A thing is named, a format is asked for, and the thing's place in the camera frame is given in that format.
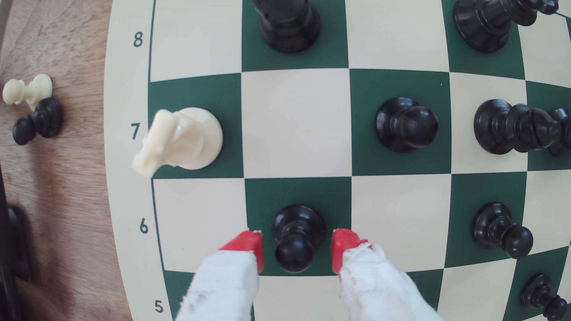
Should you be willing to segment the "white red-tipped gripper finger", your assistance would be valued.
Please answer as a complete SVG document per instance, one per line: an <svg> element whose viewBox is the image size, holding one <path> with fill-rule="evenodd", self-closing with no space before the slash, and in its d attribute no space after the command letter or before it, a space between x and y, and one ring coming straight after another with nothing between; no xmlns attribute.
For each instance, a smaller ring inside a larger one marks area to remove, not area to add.
<svg viewBox="0 0 571 321"><path fill-rule="evenodd" d="M349 320L443 320L380 244L350 229L336 229L331 252Z"/></svg>
<svg viewBox="0 0 571 321"><path fill-rule="evenodd" d="M245 230L205 257L182 298L176 320L253 320L264 268L263 236Z"/></svg>

